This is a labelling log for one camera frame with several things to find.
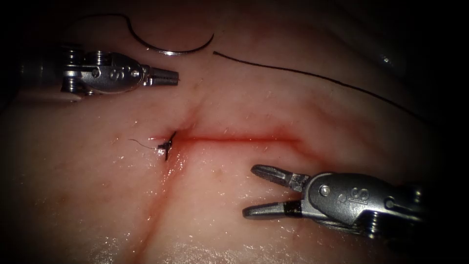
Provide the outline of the right arm needle driver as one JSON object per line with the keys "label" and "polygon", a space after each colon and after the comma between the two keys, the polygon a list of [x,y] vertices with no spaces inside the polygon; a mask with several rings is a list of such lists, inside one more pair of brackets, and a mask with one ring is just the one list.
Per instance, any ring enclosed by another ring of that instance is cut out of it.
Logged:
{"label": "right arm needle driver", "polygon": [[324,173],[308,180],[301,214],[333,229],[373,239],[409,237],[427,216],[416,187],[354,173]]}

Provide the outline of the left arm needle driver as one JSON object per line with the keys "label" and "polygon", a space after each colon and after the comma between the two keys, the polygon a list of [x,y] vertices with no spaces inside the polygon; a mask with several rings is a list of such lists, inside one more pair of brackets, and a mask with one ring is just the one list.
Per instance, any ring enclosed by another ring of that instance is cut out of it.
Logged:
{"label": "left arm needle driver", "polygon": [[149,66],[131,57],[107,51],[85,52],[76,46],[62,46],[60,70],[62,92],[74,94],[119,94],[137,88],[149,76]]}

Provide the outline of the right arm needle driver jaw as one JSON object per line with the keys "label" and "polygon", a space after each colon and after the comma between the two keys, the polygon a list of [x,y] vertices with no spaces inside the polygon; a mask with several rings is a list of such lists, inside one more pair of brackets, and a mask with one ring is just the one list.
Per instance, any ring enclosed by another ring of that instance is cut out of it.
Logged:
{"label": "right arm needle driver jaw", "polygon": [[302,192],[307,181],[311,178],[309,175],[296,174],[278,167],[262,164],[254,165],[251,168],[251,173],[296,192]]}
{"label": "right arm needle driver jaw", "polygon": [[301,218],[302,201],[293,200],[249,206],[242,210],[242,215],[249,220]]}

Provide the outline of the left arm needle driver jaw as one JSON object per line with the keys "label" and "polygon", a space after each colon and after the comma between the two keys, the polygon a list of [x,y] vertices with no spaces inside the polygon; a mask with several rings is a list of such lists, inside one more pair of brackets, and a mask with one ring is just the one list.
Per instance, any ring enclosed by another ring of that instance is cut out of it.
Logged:
{"label": "left arm needle driver jaw", "polygon": [[151,77],[148,78],[148,86],[177,86],[179,80],[172,79],[172,78],[157,78],[157,77]]}
{"label": "left arm needle driver jaw", "polygon": [[165,70],[155,67],[150,67],[148,71],[148,75],[151,78],[178,78],[179,73],[176,71]]}

